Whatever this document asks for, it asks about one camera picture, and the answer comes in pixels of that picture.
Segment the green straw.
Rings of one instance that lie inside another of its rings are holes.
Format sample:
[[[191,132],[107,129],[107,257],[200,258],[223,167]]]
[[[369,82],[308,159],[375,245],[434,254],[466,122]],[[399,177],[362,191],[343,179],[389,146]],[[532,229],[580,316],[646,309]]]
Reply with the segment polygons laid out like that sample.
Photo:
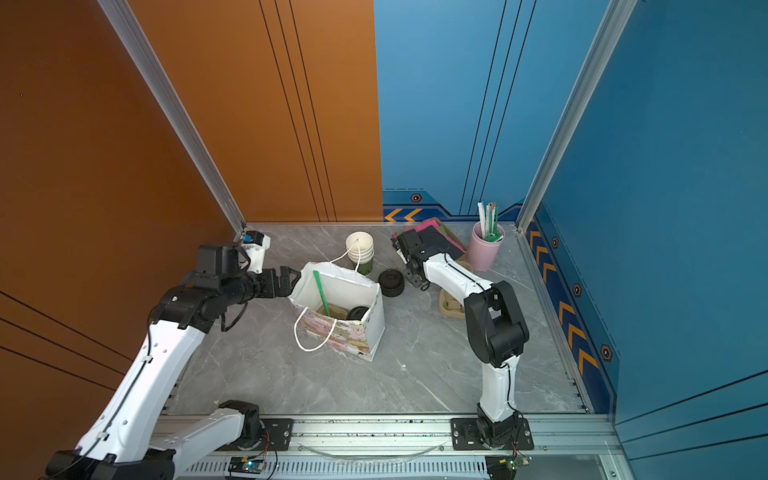
[[[327,297],[326,297],[325,292],[324,292],[324,286],[323,286],[323,283],[322,283],[322,276],[321,276],[320,272],[317,271],[317,270],[314,270],[313,271],[313,278],[315,280],[315,283],[316,283],[316,286],[317,286],[317,289],[318,289],[318,293],[319,293],[320,299],[322,301],[322,306],[323,306],[324,314],[327,317],[331,317],[329,303],[328,303]]]

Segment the patterned paper gift bag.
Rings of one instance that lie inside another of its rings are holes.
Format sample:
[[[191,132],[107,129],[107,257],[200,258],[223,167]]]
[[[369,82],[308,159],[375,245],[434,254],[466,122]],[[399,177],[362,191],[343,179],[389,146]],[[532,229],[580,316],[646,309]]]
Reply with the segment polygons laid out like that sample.
[[[340,257],[308,262],[289,295],[297,318],[293,336],[307,353],[323,347],[371,362],[385,331],[383,289],[368,275],[375,247],[366,232],[354,232]]]

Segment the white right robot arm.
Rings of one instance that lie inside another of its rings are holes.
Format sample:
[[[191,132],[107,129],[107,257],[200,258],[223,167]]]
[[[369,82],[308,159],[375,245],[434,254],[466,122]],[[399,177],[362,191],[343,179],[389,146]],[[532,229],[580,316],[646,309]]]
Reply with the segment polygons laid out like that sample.
[[[532,431],[514,398],[517,366],[530,331],[513,286],[464,268],[438,232],[404,230],[392,244],[415,286],[434,284],[463,305],[467,339],[482,363],[476,422],[481,441],[490,449],[533,449]]]

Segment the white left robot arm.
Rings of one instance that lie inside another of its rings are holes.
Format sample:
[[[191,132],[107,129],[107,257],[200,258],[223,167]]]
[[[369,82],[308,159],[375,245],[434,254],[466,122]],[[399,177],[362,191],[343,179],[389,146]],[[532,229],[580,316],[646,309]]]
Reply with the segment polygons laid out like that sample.
[[[160,445],[151,436],[172,388],[214,325],[235,326],[227,310],[253,299],[287,297],[301,274],[262,268],[264,248],[202,245],[197,265],[151,310],[145,339],[92,427],[72,450],[56,452],[47,479],[175,479],[228,444],[267,441],[257,405],[226,401],[213,414]]]

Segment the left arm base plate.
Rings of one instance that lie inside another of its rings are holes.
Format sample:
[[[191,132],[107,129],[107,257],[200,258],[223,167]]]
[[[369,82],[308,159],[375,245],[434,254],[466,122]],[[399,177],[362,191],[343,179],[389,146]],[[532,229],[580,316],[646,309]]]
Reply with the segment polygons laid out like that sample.
[[[241,437],[217,449],[217,452],[258,454],[263,451],[289,450],[294,420],[291,418],[262,418],[254,438]]]

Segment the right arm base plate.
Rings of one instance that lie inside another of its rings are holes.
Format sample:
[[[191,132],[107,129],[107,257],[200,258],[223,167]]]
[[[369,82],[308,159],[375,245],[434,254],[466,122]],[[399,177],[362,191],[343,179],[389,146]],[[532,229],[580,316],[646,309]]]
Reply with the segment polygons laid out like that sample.
[[[457,451],[532,451],[535,448],[529,422],[520,415],[501,422],[491,422],[484,417],[452,418],[450,427],[452,446]]]

